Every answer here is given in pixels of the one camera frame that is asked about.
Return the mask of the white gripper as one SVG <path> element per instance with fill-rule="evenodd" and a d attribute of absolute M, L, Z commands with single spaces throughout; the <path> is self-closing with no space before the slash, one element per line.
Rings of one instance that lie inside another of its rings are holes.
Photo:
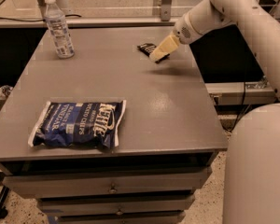
<path fill-rule="evenodd" d="M 179 42 L 184 45 L 191 44 L 202 37 L 191 24 L 189 14 L 184 14 L 174 26 L 173 33 L 175 35 L 166 36 L 162 42 L 152 51 L 149 59 L 152 62 L 158 62 L 166 55 L 177 50 Z"/>

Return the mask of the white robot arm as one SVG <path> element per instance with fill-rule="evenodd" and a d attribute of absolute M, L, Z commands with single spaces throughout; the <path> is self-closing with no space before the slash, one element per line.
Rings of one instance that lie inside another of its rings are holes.
<path fill-rule="evenodd" d="M 234 24 L 273 88 L 277 102 L 244 115 L 228 145 L 222 224 L 280 224 L 280 22 L 259 0 L 203 0 L 149 55 L 156 62 L 181 44 Z"/>

